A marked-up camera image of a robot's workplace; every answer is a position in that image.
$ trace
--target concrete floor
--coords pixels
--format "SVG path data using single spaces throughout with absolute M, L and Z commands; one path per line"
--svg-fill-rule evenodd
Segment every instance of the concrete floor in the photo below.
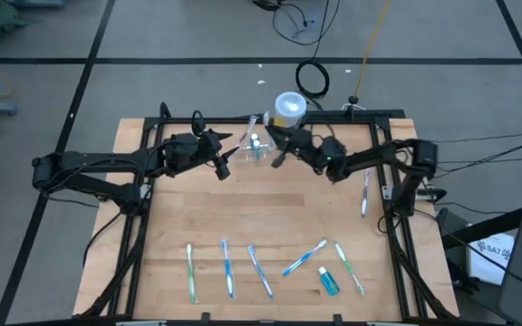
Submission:
M 0 300 L 37 198 L 31 187 L 31 159 L 54 150 L 111 1 L 69 0 L 63 10 L 23 11 L 37 23 L 0 40 L 0 58 L 74 59 L 0 64 L 0 71 L 15 84 L 13 101 L 21 108 L 14 117 L 0 117 Z M 309 20 L 321 22 L 323 0 L 294 3 L 304 8 Z M 522 1 L 507 1 L 507 6 L 522 36 Z M 382 1 L 342 0 L 318 56 L 361 57 L 381 9 Z M 262 68 L 232 62 L 249 57 L 287 62 L 286 58 L 311 56 L 314 47 L 281 39 L 271 27 L 271 17 L 245 0 L 116 0 L 98 58 L 227 59 L 219 64 L 185 60 L 94 65 L 67 148 L 110 151 L 120 119 L 155 116 L 161 101 L 175 116 L 188 116 L 194 109 L 219 117 L 272 110 L 277 94 L 295 90 L 295 61 L 265 63 Z M 293 33 L 286 19 L 280 18 L 278 25 Z M 300 38 L 312 39 L 318 32 L 313 25 Z M 372 57 L 469 60 L 373 63 L 365 75 L 361 104 L 372 110 L 404 109 L 424 139 L 519 133 L 522 64 L 473 59 L 521 56 L 494 0 L 394 1 Z M 327 110 L 339 110 L 353 92 L 360 66 L 338 62 L 326 68 L 332 85 L 322 103 Z M 320 87 L 321 77 L 310 70 L 302 79 Z M 445 144 L 440 159 L 477 159 L 521 143 L 522 139 L 502 139 Z M 522 151 L 512 158 L 522 158 Z M 512 210 L 522 206 L 522 161 L 469 168 L 435 184 L 449 191 L 448 201 L 480 210 Z M 488 218 L 451 209 L 472 222 Z M 91 208 L 47 205 L 8 322 L 71 316 L 94 217 Z M 471 303 L 459 305 L 465 317 L 493 320 Z

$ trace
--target wooden tabletop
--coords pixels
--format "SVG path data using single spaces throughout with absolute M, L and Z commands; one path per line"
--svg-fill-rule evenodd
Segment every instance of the wooden tabletop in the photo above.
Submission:
M 132 152 L 140 144 L 143 120 L 121 120 L 114 152 Z M 244 125 L 209 125 L 235 136 L 223 141 L 232 148 Z M 261 139 L 267 135 L 256 126 Z M 334 125 L 335 136 L 348 152 L 372 146 L 370 131 L 361 125 Z M 189 125 L 172 124 L 165 137 L 189 132 Z M 325 126 L 314 134 L 329 135 Z M 391 120 L 395 139 L 416 137 L 412 120 Z M 361 218 L 364 172 L 332 185 L 306 164 L 288 157 L 279 169 L 270 160 L 229 163 L 231 176 L 218 181 L 214 169 L 202 166 L 175 178 L 156 181 L 149 229 L 137 294 L 135 319 L 199 319 L 210 312 L 213 320 L 331 321 L 336 313 L 344 321 L 399 321 L 391 255 L 386 235 L 376 223 L 382 216 L 382 200 L 375 170 L 371 173 L 369 209 Z M 390 173 L 386 173 L 391 182 Z M 131 182 L 132 175 L 109 174 L 110 182 Z M 417 209 L 433 214 L 428 203 Z M 102 203 L 94 232 L 117 213 Z M 458 315 L 454 292 L 437 224 L 429 217 L 411 217 L 412 238 L 420 275 L 445 307 Z M 124 218 L 102 235 L 88 254 L 74 313 L 87 309 L 115 269 Z M 328 245 L 290 275 L 283 270 L 321 239 Z M 227 295 L 221 239 L 227 239 L 236 280 L 236 299 Z M 365 289 L 361 296 L 335 252 L 338 241 Z M 193 264 L 198 304 L 189 300 L 186 245 L 193 245 Z M 247 246 L 256 246 L 275 298 L 269 300 L 251 264 Z M 324 266 L 338 282 L 341 292 L 329 296 L 317 269 Z M 404 273 L 411 315 L 416 315 L 411 282 Z M 122 292 L 128 291 L 128 278 Z M 125 296 L 119 312 L 123 312 Z

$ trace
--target black cable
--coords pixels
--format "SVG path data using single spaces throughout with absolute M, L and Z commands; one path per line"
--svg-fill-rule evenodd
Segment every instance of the black cable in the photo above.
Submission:
M 483 138 L 471 138 L 471 139 L 433 140 L 432 142 L 437 143 L 437 144 L 449 144 L 449 143 L 456 143 L 456 142 L 462 142 L 462 141 L 488 140 L 488 139 L 505 139 L 505 138 L 513 138 L 513 137 L 522 137 L 522 133 L 520 133 L 520 134 L 513 134 L 513 135 L 483 137 Z
M 291 43 L 295 43 L 297 45 L 304 45 L 304 46 L 307 46 L 307 45 L 314 45 L 318 42 L 320 42 L 322 40 L 322 38 L 324 38 L 324 36 L 327 34 L 327 32 L 329 32 L 330 30 L 330 27 L 332 27 L 332 23 L 334 22 L 335 20 L 335 17 L 337 16 L 337 12 L 340 8 L 340 2 L 341 0 L 338 0 L 337 1 L 337 5 L 335 7 L 335 11 L 333 13 L 333 16 L 332 16 L 332 20 L 330 21 L 330 23 L 327 25 L 327 27 L 324 28 L 324 25 L 325 25 L 325 15 L 324 15 L 324 19 L 323 19 L 323 22 L 322 22 L 322 27 L 321 27 L 321 31 L 319 33 L 319 36 L 317 37 L 317 39 L 315 41 L 312 41 L 312 42 L 299 42 L 299 41 L 296 41 L 292 38 L 289 38 L 287 36 L 285 36 L 283 33 L 281 33 L 277 27 L 276 27 L 276 17 L 277 17 L 277 13 L 279 12 L 279 9 L 285 5 L 290 5 L 290 4 L 285 4 L 285 5 L 281 5 L 279 6 L 279 8 L 277 8 L 274 12 L 273 12 L 273 29 L 277 32 L 277 34 L 279 34 L 279 36 L 283 37 L 284 39 L 286 39 L 287 41 L 291 42 Z M 301 9 L 299 9 L 299 11 L 302 13 L 302 16 L 304 17 L 304 22 L 307 23 L 307 21 L 305 20 L 305 15 L 303 14 L 303 11 Z
M 78 205 L 82 205 L 82 206 L 86 206 L 86 207 L 91 207 L 91 208 L 100 208 L 100 207 L 97 206 L 97 205 L 84 203 L 84 202 L 79 201 L 79 200 L 53 198 L 53 197 L 50 197 L 50 195 L 48 195 L 47 193 L 43 193 L 43 196 L 44 196 L 45 198 L 47 198 L 47 200 L 51 200 L 51 201 L 55 201 L 55 202 L 60 202 L 60 203 L 69 203 L 69 204 L 78 204 Z
M 287 15 L 287 17 L 289 18 L 289 20 L 291 21 L 292 24 L 295 25 L 295 33 L 293 33 L 291 35 L 291 37 L 293 38 L 297 38 L 297 36 L 299 36 L 299 34 L 307 31 L 307 28 L 299 28 L 299 25 L 297 24 L 297 22 L 295 21 L 295 19 L 293 18 L 293 16 L 291 16 L 291 14 L 289 14 L 289 12 L 285 11 L 285 14 Z
M 338 2 L 337 2 L 337 5 L 335 7 L 335 13 L 333 14 L 332 21 L 330 22 L 330 24 L 327 27 L 328 29 L 332 25 L 332 23 L 334 22 L 335 17 L 337 16 L 337 12 L 338 12 L 338 9 L 340 7 L 340 1 L 341 0 L 338 0 Z M 320 37 L 316 40 L 317 46 L 315 46 L 314 55 L 311 57 L 311 59 L 303 61 L 303 62 L 300 62 L 297 65 L 297 68 L 295 69 L 295 84 L 297 85 L 297 88 L 299 89 L 299 91 L 303 95 L 305 95 L 305 97 L 307 97 L 310 100 L 312 100 L 312 99 L 322 99 L 323 96 L 325 96 L 325 94 L 327 94 L 327 92 L 330 89 L 330 75 L 329 75 L 329 73 L 327 72 L 325 67 L 323 67 L 322 64 L 315 62 L 315 57 L 317 56 L 317 52 L 319 51 L 320 44 L 322 43 L 322 38 L 324 37 L 325 33 L 327 33 L 327 30 L 324 32 L 324 27 L 325 27 L 325 20 L 327 18 L 327 11 L 329 9 L 329 6 L 330 6 L 330 0 L 327 0 L 327 2 L 325 4 L 325 10 L 324 10 L 324 19 L 322 21 L 322 27 L 321 27 L 320 32 L 319 32 Z M 324 87 L 322 88 L 321 91 L 318 91 L 318 92 L 309 91 L 301 84 L 301 81 L 300 81 L 300 78 L 299 78 L 299 74 L 300 74 L 301 70 L 306 65 L 314 66 L 323 75 L 323 77 L 324 77 Z
M 491 160 L 485 163 L 501 163 L 501 162 L 515 162 L 515 161 L 522 161 L 522 158 L 507 158 L 507 159 L 497 159 L 497 160 Z M 476 161 L 472 160 L 459 160 L 459 161 L 442 161 L 439 162 L 439 164 L 463 164 L 463 163 L 474 163 Z
M 440 166 L 436 166 L 436 169 L 438 169 L 438 170 L 440 170 L 440 171 L 442 171 L 442 172 L 447 172 L 447 174 L 448 174 L 448 172 L 449 172 L 447 169 L 445 169 L 445 168 L 441 168 Z
M 412 154 L 410 149 L 399 149 L 396 151 L 396 154 L 398 154 L 398 153 L 404 154 L 406 156 L 406 158 L 404 160 L 399 159 L 398 156 L 396 156 L 396 158 L 398 158 L 398 160 L 404 164 L 408 163 L 408 160 L 410 159 L 411 154 Z
M 315 107 L 316 107 L 318 110 L 320 110 L 320 111 L 325 111 L 325 110 L 324 110 L 324 107 L 322 107 L 322 105 L 321 105 L 320 103 L 318 103 L 316 100 L 314 100 L 314 99 L 312 99 L 312 98 L 308 98 L 308 99 L 309 99 L 309 101 L 311 101 L 311 102 L 315 105 Z M 329 123 L 326 123 L 326 124 L 325 124 L 325 127 L 327 127 L 327 128 L 330 130 L 330 132 L 332 133 L 332 137 L 335 138 L 335 131 L 334 131 L 334 128 L 332 128 L 332 126 L 331 126 Z M 313 125 L 313 124 L 310 126 L 310 130 L 312 131 L 312 133 L 314 133 L 314 125 Z M 315 135 L 315 136 L 320 137 L 322 140 L 324 140 L 324 137 L 321 136 L 321 135 Z
M 522 282 L 522 277 L 520 277 L 520 276 L 516 275 L 515 273 L 509 271 L 509 270 L 508 270 L 507 268 L 505 268 L 503 265 L 501 265 L 501 264 L 495 262 L 494 260 L 488 258 L 486 255 L 484 255 L 484 254 L 481 253 L 479 250 L 477 250 L 477 249 L 475 249 L 474 247 L 472 247 L 470 244 L 465 243 L 464 241 L 460 240 L 458 237 L 456 237 L 455 235 L 453 235 L 453 234 L 451 233 L 451 231 L 449 231 L 446 227 L 444 227 L 444 225 L 441 225 L 441 224 L 439 223 L 439 221 L 436 219 L 436 217 L 434 217 L 434 216 L 432 216 L 432 215 L 430 215 L 430 214 L 428 214 L 428 213 L 426 213 L 426 212 L 422 212 L 422 211 L 420 211 L 420 210 L 418 210 L 418 209 L 414 209 L 414 210 L 415 210 L 416 212 L 418 212 L 418 213 L 422 213 L 422 214 L 424 214 L 425 216 L 428 216 L 428 217 L 432 218 L 432 219 L 433 219 L 437 224 L 439 224 L 439 227 L 440 227 L 442 230 L 444 230 L 444 232 L 445 232 L 448 236 L 450 236 L 452 239 L 454 239 L 456 242 L 458 242 L 458 243 L 461 244 L 461 245 L 466 246 L 468 249 L 472 250 L 473 252 L 475 252 L 475 253 L 478 254 L 479 256 L 481 256 L 481 257 L 483 257 L 484 259 L 486 259 L 489 263 L 494 264 L 496 267 L 502 269 L 505 273 L 508 273 L 509 275 L 511 275 L 511 276 L 513 276 L 515 279 L 517 279 L 518 281 Z
M 148 198 L 148 196 L 152 193 L 152 187 L 146 192 L 146 194 L 144 194 L 144 197 L 142 197 L 142 200 L 140 201 L 140 204 L 138 204 L 136 206 L 136 208 L 134 208 L 134 211 L 132 212 L 133 214 L 136 214 L 138 212 L 138 210 L 142 207 L 142 201 L 146 200 L 146 198 Z M 116 219 L 118 219 L 118 216 L 122 215 L 122 212 L 118 212 L 118 214 L 116 216 L 114 216 L 113 218 L 110 219 L 110 221 L 108 221 L 108 223 L 106 223 L 103 227 L 100 228 L 100 230 L 98 230 L 98 232 L 96 232 L 94 234 L 94 236 L 92 237 L 92 239 L 90 239 L 90 241 L 88 242 L 88 244 L 86 245 L 86 249 L 84 250 L 83 252 L 83 260 L 82 260 L 82 266 L 86 265 L 86 258 L 88 257 L 88 251 L 90 250 L 90 247 L 92 247 L 92 244 L 94 243 L 94 241 L 96 241 L 96 239 L 98 238 L 98 236 L 100 236 L 100 234 L 102 232 L 104 232 L 110 225 L 112 225 L 114 222 L 116 222 Z
M 472 162 L 472 163 L 470 163 L 470 164 L 468 164 L 468 165 L 465 165 L 465 166 L 462 166 L 462 167 L 459 167 L 459 168 L 443 169 L 444 171 L 446 171 L 446 173 L 444 173 L 444 174 L 442 174 L 442 175 L 440 175 L 440 176 L 436 176 L 436 177 L 434 177 L 434 178 L 437 179 L 437 178 L 439 178 L 439 177 L 445 177 L 445 176 L 449 175 L 449 174 L 452 173 L 452 172 L 460 171 L 460 170 L 465 169 L 465 168 L 475 167 L 475 166 L 477 166 L 477 165 L 480 165 L 480 164 L 483 164 L 483 163 L 486 163 L 486 162 L 492 161 L 492 160 L 494 160 L 495 158 L 500 158 L 500 157 L 502 157 L 502 156 L 505 156 L 505 155 L 507 155 L 507 154 L 509 154 L 509 153 L 512 153 L 512 152 L 514 152 L 514 151 L 517 151 L 517 150 L 519 150 L 519 149 L 522 149 L 522 145 L 516 146 L 516 147 L 514 147 L 514 148 L 512 148 L 512 149 L 505 150 L 505 151 L 500 152 L 500 153 L 498 153 L 498 154 L 490 155 L 490 156 L 488 156 L 488 157 L 486 157 L 486 158 L 479 159 L 479 160 L 477 160 L 477 161 L 474 161 L 474 162 Z
M 378 231 L 380 231 L 381 234 L 387 235 L 387 234 L 388 234 L 388 231 L 384 231 L 384 230 L 382 230 L 382 228 L 380 227 L 380 222 L 382 221 L 382 219 L 383 219 L 384 217 L 385 217 L 385 215 L 381 216 L 381 217 L 378 219 L 378 224 L 377 224 L 377 226 L 378 226 Z M 396 231 L 396 229 L 397 229 L 398 226 L 400 225 L 401 221 L 402 221 L 402 219 L 399 218 L 399 219 L 398 219 L 398 222 L 396 222 L 396 224 L 392 227 L 392 231 L 393 231 L 393 232 Z
M 106 159 L 99 159 L 95 162 L 92 162 L 91 164 L 88 164 L 88 165 L 85 165 L 85 166 L 82 166 L 80 168 L 77 168 L 75 171 L 73 171 L 68 177 L 66 177 L 64 180 L 62 180 L 60 183 L 58 183 L 57 185 L 53 186 L 52 188 L 50 188 L 49 190 L 47 190 L 47 193 L 52 193 L 55 189 L 57 188 L 60 188 L 62 187 L 70 178 L 74 177 L 75 175 L 81 173 L 82 171 L 84 171 L 86 168 L 89 168 L 89 167 L 92 167 L 92 166 L 96 166 L 98 164 L 101 164 L 101 163 L 104 163 L 104 162 L 111 162 L 111 161 L 117 161 L 117 162 L 124 162 L 124 163 L 130 163 L 132 164 L 137 170 L 139 173 L 142 172 L 142 169 L 141 167 L 138 165 L 138 163 L 132 161 L 132 160 L 129 160 L 129 159 L 113 159 L 113 158 L 106 158 Z M 58 176 L 62 173 L 61 172 L 58 172 L 56 173 L 52 179 L 50 179 L 50 181 L 48 182 L 48 185 Z
M 449 202 L 449 203 L 434 203 L 435 206 L 439 206 L 439 205 L 454 205 L 454 206 L 458 206 L 460 208 L 463 208 L 463 209 L 466 209 L 470 212 L 475 212 L 475 213 L 479 213 L 479 214 L 484 214 L 484 215 L 489 215 L 489 214 L 506 214 L 508 212 L 497 212 L 497 211 L 494 211 L 494 212 L 483 212 L 483 211 L 479 211 L 477 209 L 472 209 L 472 208 L 468 208 L 466 206 L 463 206 L 459 203 L 455 203 L 455 202 Z
M 82 267 L 84 267 L 86 265 L 86 258 L 88 257 L 88 251 L 90 250 L 90 247 L 92 247 L 92 244 L 94 243 L 94 241 L 96 241 L 98 236 L 100 236 L 102 234 L 102 232 L 104 232 L 110 225 L 112 225 L 120 215 L 122 215 L 122 212 L 118 212 L 118 214 L 115 217 L 111 218 L 110 221 L 108 221 L 108 223 L 106 223 L 103 227 L 101 227 L 100 230 L 98 230 L 98 232 L 96 232 L 94 234 L 92 239 L 90 239 L 90 241 L 86 245 L 86 249 L 83 251 Z
M 301 14 L 301 17 L 302 19 L 304 20 L 303 24 L 304 24 L 304 27 L 307 27 L 307 20 L 305 19 L 305 13 L 303 10 L 301 10 L 300 7 L 298 7 L 297 5 L 292 5 L 292 4 L 282 4 L 281 7 L 284 7 L 284 6 L 290 6 L 290 7 L 293 7 L 295 9 L 297 9 L 297 11 L 299 12 L 299 14 Z
M 203 114 L 200 110 L 194 110 L 192 112 L 192 117 L 190 118 L 190 129 L 192 130 L 192 133 L 193 133 L 193 135 L 195 135 L 195 137 L 202 135 L 202 133 L 205 131 L 205 120 L 204 120 Z M 146 170 L 148 169 L 150 158 L 152 158 L 152 155 L 154 155 L 154 153 L 156 153 L 157 151 L 164 148 L 164 146 L 170 145 L 170 144 L 187 144 L 187 142 L 178 141 L 178 140 L 169 140 L 169 141 L 163 141 L 158 146 L 155 146 L 149 152 L 149 155 L 146 157 L 146 164 L 144 164 L 144 169 L 142 170 L 142 174 L 140 174 L 139 180 L 142 180 L 144 177 L 146 177 Z

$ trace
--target robotic arm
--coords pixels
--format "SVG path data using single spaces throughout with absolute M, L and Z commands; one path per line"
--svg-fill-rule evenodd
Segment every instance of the robotic arm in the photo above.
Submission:
M 34 158 L 33 186 L 47 196 L 63 189 L 71 189 L 97 197 L 111 199 L 123 214 L 134 213 L 142 199 L 139 183 L 115 185 L 83 173 L 136 172 L 144 177 L 175 177 L 202 164 L 212 162 L 219 180 L 230 172 L 228 158 L 237 148 L 219 155 L 220 141 L 232 134 L 205 130 L 200 112 L 193 114 L 192 134 L 182 133 L 164 139 L 151 149 L 139 149 L 130 154 L 79 153 L 68 151 Z
M 416 190 L 425 177 L 432 179 L 436 173 L 438 147 L 427 140 L 395 140 L 346 156 L 344 145 L 332 136 L 323 138 L 317 148 L 310 130 L 276 126 L 267 126 L 266 130 L 282 151 L 272 164 L 274 168 L 279 168 L 285 160 L 285 154 L 291 153 L 313 168 L 316 174 L 322 175 L 325 170 L 327 178 L 335 183 L 365 168 L 380 164 L 396 166 L 406 176 L 392 189 L 390 203 L 392 212 L 401 216 L 414 214 Z M 401 150 L 411 153 L 410 165 L 396 158 Z

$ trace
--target metal clamp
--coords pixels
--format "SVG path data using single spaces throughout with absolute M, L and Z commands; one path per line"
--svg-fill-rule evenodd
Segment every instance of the metal clamp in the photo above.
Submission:
M 384 200 L 392 200 L 393 186 L 382 186 L 382 197 Z M 416 191 L 416 200 L 425 200 L 435 203 L 446 196 L 446 190 L 428 185 L 426 189 Z
M 150 191 L 151 186 L 149 184 L 143 184 L 140 186 L 140 198 L 150 198 L 152 194 L 148 194 Z

